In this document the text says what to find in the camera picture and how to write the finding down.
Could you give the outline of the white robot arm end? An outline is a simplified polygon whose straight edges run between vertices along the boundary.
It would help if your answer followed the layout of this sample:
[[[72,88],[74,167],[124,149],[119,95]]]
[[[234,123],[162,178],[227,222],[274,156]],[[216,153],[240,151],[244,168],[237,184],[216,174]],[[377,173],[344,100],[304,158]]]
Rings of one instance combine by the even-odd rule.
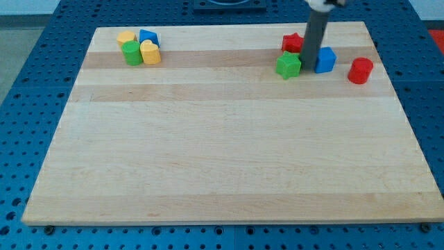
[[[312,10],[320,13],[328,13],[335,7],[344,7],[347,0],[305,0]]]

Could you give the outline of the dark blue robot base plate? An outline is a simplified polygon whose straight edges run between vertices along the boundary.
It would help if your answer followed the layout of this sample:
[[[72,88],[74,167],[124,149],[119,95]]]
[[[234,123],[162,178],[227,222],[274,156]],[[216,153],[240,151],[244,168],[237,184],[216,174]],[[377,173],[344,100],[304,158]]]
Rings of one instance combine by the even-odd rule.
[[[195,12],[266,10],[265,0],[193,0]]]

